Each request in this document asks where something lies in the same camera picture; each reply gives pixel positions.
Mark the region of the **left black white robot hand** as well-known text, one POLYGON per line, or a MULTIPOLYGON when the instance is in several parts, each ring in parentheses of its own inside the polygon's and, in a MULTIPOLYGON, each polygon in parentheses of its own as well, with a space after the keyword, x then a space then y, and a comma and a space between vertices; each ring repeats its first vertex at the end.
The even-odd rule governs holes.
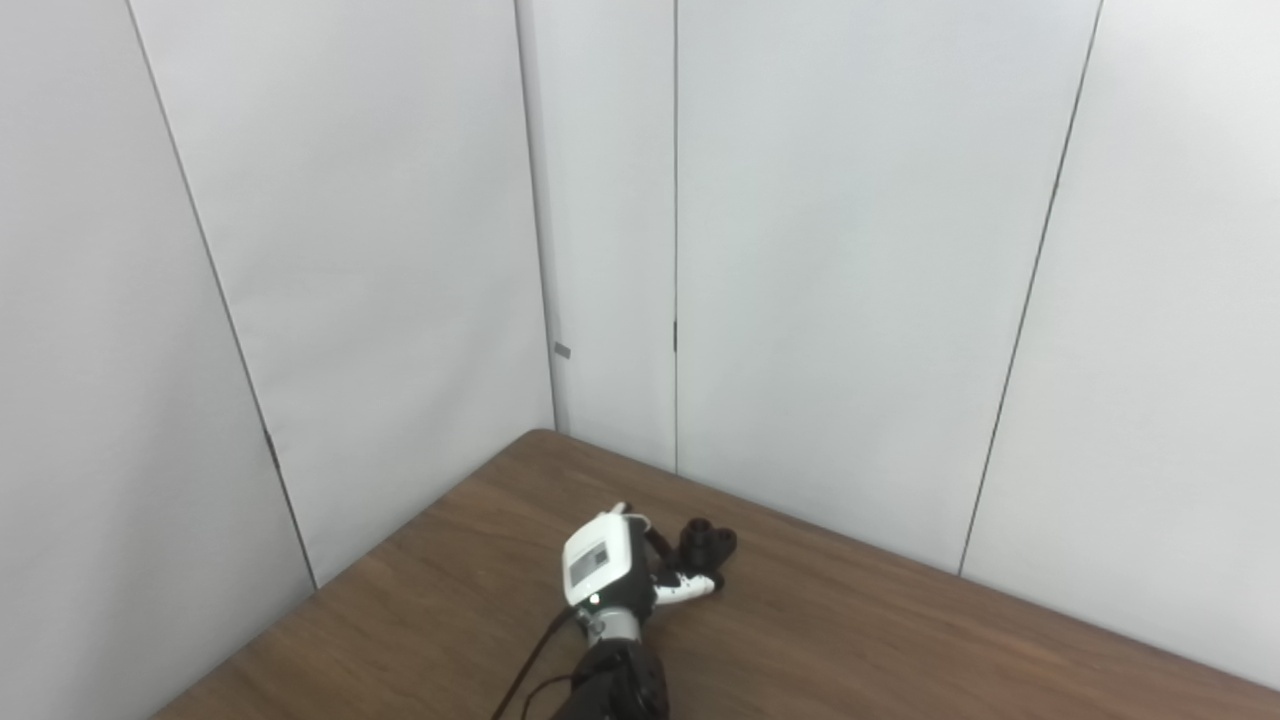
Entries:
POLYGON ((735 530, 705 518, 690 520, 673 543, 630 503, 617 503, 564 542, 564 598, 580 612, 623 609, 645 621, 659 606, 722 591, 722 568, 737 544, 735 530))

